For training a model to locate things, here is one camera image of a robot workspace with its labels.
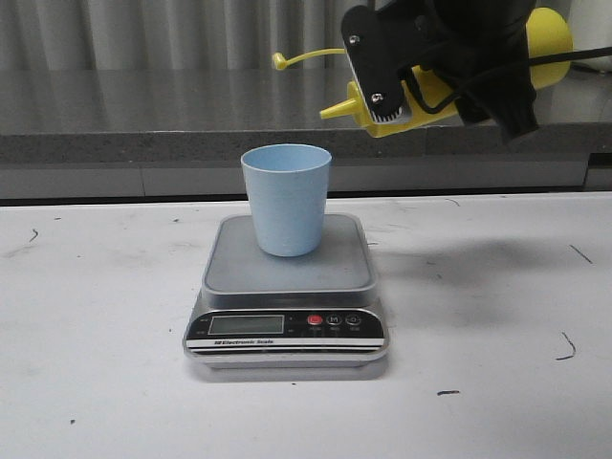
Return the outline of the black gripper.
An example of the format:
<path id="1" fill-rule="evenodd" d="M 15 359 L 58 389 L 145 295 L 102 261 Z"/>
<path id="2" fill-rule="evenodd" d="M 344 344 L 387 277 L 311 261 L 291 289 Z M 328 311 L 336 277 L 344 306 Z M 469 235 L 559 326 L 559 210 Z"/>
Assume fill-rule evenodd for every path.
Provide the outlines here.
<path id="1" fill-rule="evenodd" d="M 537 130 L 526 24 L 532 1 L 391 1 L 340 24 L 371 120 L 412 118 L 404 86 L 430 115 L 455 105 L 466 125 L 494 120 L 504 142 Z"/>

